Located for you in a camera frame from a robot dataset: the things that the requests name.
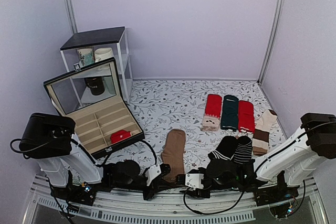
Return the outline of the brown ribbed sock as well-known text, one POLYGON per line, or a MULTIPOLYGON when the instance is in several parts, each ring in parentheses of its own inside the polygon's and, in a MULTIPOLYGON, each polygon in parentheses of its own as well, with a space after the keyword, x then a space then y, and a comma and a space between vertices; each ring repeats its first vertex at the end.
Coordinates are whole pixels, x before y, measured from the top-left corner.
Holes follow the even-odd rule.
POLYGON ((172 129, 168 132, 165 146, 161 154, 164 164, 169 164, 171 171, 164 179, 169 183, 174 183, 179 174, 184 174, 184 148, 186 135, 183 130, 172 129))

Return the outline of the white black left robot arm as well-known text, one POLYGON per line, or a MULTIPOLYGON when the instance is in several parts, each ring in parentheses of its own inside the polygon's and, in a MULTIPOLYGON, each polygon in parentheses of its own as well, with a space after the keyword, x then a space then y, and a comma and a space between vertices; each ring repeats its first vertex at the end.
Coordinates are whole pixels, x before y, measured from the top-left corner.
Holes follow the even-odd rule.
POLYGON ((98 163, 79 141, 75 122, 68 117, 33 113, 22 138, 9 145, 13 152, 35 159, 48 178, 51 195, 66 202, 92 205, 98 191, 115 188, 140 191, 149 200, 178 187, 165 178, 172 171, 169 164, 154 164, 141 174, 133 160, 98 163))

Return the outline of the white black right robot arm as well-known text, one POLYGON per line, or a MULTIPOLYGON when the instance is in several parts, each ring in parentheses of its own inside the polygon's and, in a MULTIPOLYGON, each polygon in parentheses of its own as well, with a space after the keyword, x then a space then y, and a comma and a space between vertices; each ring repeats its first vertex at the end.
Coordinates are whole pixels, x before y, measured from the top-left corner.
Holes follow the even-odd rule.
POLYGON ((175 181, 193 197, 208 198, 211 190, 237 188, 256 198, 282 201, 297 196, 302 181, 326 159, 335 158, 335 115, 307 113, 302 125, 281 145, 245 164, 214 158, 175 181))

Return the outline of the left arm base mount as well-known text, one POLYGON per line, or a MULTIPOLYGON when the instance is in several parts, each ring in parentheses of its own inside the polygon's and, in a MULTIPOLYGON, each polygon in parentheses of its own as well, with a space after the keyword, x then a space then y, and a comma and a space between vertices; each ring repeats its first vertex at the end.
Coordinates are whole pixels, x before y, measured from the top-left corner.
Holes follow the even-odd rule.
POLYGON ((82 183, 81 185, 73 185, 68 183, 65 187, 56 187, 52 184, 51 195, 65 200, 67 203, 77 203, 87 206, 93 206, 96 198, 96 191, 87 183, 82 183))

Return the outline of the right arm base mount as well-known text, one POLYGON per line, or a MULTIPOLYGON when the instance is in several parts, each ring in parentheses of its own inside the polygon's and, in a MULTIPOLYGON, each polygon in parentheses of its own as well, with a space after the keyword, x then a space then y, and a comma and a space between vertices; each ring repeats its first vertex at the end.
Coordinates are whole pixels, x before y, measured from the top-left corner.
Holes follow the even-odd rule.
POLYGON ((257 206, 274 204, 298 197, 298 188, 299 186, 280 187, 278 185, 265 187, 254 192, 254 199, 257 206))

